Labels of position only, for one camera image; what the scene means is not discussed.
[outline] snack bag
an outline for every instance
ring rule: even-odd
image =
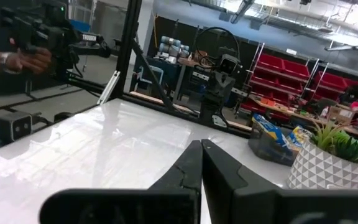
[[[270,135],[274,141],[285,149],[289,149],[290,142],[285,138],[280,128],[267,121],[263,116],[254,114],[252,121],[257,123],[268,135]]]
[[[287,136],[288,141],[295,145],[297,151],[303,148],[303,144],[306,140],[309,140],[312,137],[312,133],[301,126],[297,126],[291,134]]]

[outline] bottle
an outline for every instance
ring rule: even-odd
[[[324,108],[324,110],[321,112],[320,117],[325,118],[328,114],[328,106]]]

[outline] white table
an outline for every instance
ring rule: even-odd
[[[200,139],[286,185],[290,168],[259,159],[246,139],[114,100],[0,148],[0,224],[37,223],[44,200],[63,189],[147,189]],[[211,223],[204,197],[201,222]]]

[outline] potted plant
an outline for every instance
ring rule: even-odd
[[[358,189],[358,140],[345,125],[315,124],[313,137],[297,155],[287,180],[291,189]]]

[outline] red shelf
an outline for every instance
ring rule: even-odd
[[[309,92],[309,94],[310,94],[310,96],[307,97],[307,100],[310,100],[311,96],[313,95],[312,92]],[[337,100],[341,94],[342,93],[338,93],[338,92],[327,90],[327,89],[320,87],[317,89],[316,93],[314,94],[313,99],[320,100],[321,98],[327,98],[327,99],[331,99],[331,100]]]
[[[282,72],[284,70],[283,59],[267,54],[260,55],[257,65],[276,72]]]
[[[289,80],[296,80],[298,82],[302,82],[302,83],[307,83],[308,81],[307,80],[304,80],[302,78],[298,78],[298,77],[295,77],[293,75],[288,75],[286,73],[283,73],[283,72],[277,72],[275,70],[271,70],[271,69],[267,69],[265,67],[261,67],[260,65],[257,65],[255,67],[255,72],[264,72],[264,73],[269,73],[271,75],[275,75],[275,76],[278,76],[278,77],[283,77],[283,78],[287,78]]]
[[[288,60],[284,60],[283,73],[294,76],[296,78],[300,78],[305,81],[309,80],[310,77],[309,70],[308,67],[306,67],[306,65],[290,62]]]
[[[269,88],[260,85],[252,86],[252,91],[260,96],[268,98],[270,100],[273,99],[272,91]]]
[[[316,77],[314,78],[314,84],[316,85],[318,84],[322,74],[323,72],[318,72],[316,74]],[[327,90],[337,91],[342,93],[346,89],[346,86],[347,85],[344,78],[326,72],[319,84],[319,89],[324,88]]]
[[[285,80],[283,78],[279,78],[277,82],[278,82],[278,87],[280,89],[289,91],[294,94],[299,94],[299,95],[302,94],[303,87],[300,82],[294,80]]]
[[[265,72],[255,72],[251,80],[266,85],[278,86],[277,78]]]
[[[274,101],[288,105],[288,94],[280,91],[272,91],[272,98]]]
[[[351,85],[358,85],[358,81],[350,80],[348,78],[345,78],[346,87],[349,87]]]
[[[246,103],[241,104],[241,108],[260,114],[265,114],[266,112],[266,108],[264,108],[263,106],[259,106],[254,100],[247,100]]]

